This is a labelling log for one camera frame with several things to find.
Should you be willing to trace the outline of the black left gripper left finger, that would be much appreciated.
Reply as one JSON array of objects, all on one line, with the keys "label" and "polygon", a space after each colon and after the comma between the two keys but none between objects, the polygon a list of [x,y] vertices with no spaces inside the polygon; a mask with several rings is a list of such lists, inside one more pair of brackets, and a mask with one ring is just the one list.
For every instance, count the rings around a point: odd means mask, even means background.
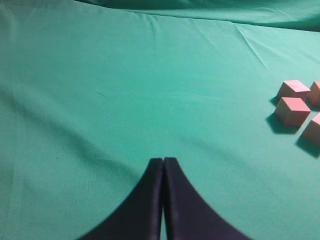
[{"label": "black left gripper left finger", "polygon": [[159,240],[162,221],[163,160],[150,159],[127,198],[81,240]]}]

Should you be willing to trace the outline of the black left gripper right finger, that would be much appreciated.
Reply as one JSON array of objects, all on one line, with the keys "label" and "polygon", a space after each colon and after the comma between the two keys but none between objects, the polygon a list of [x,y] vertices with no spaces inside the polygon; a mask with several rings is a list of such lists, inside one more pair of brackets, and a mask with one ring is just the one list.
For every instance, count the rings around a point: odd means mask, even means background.
[{"label": "black left gripper right finger", "polygon": [[163,209],[169,240],[246,240],[200,196],[174,157],[164,159]]}]

